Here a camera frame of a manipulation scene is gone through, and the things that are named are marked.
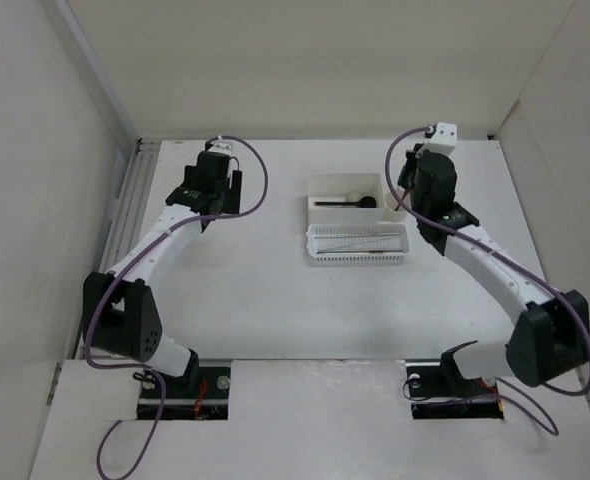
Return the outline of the black spoon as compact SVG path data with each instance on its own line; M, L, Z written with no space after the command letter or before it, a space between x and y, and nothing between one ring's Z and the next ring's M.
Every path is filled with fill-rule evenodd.
M361 209L374 209L378 203L373 196L364 196L356 201L317 201L314 203L315 206L320 207L353 207Z

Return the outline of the metal chopstick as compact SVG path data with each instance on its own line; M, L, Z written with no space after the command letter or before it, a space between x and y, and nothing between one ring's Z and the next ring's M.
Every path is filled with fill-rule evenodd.
M371 232L363 234L343 235L345 238L378 238L378 237L399 237L403 236L402 232Z

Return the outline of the beige wooden spoon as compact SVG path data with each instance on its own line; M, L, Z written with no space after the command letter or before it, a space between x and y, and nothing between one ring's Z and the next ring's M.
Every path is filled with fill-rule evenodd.
M363 194L361 192L352 191L346 195L346 201L356 202L356 201L359 201L362 197L363 197Z

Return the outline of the brown wooden fork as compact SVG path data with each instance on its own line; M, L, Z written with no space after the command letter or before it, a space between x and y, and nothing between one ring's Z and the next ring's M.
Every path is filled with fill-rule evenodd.
M406 196L408 194L408 191L404 191L404 193L401 196L401 201L398 203L398 205L395 207L395 211L400 211L402 209L402 203L404 202Z

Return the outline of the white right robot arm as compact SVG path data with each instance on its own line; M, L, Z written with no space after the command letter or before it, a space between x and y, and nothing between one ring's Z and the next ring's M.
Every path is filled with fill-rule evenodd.
M417 144L406 153L398 184L410 194L408 212L421 237L467 272L504 310L510 337L494 344L475 341L443 353L440 386L462 393L474 379L513 376L529 387L583 365L589 368L590 325L586 298L562 293L524 269L494 242L479 220L455 200L457 173L435 147Z

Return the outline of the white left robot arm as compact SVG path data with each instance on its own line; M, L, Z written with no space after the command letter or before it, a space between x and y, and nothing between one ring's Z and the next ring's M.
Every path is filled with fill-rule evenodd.
M95 348L146 365L164 375L176 396L198 387L196 352L164 334L154 288L212 216L237 213L242 173L230 167L232 145L217 141L184 170L160 216L139 243L106 273L83 284L84 354Z

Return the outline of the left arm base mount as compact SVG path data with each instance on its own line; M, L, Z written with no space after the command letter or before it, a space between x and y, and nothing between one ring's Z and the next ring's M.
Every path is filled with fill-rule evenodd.
M201 361L195 380L185 384L179 377L163 375L166 384L161 420L219 421L227 420L231 387L232 362ZM145 371L136 371L133 379L140 384L136 406L138 420L153 420L161 400L161 386Z

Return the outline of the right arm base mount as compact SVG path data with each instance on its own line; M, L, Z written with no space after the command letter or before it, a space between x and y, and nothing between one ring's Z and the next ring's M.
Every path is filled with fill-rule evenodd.
M413 420L503 420L497 389L481 379L465 379L454 354L474 344L466 342L446 350L439 359L405 362L403 393L411 404Z

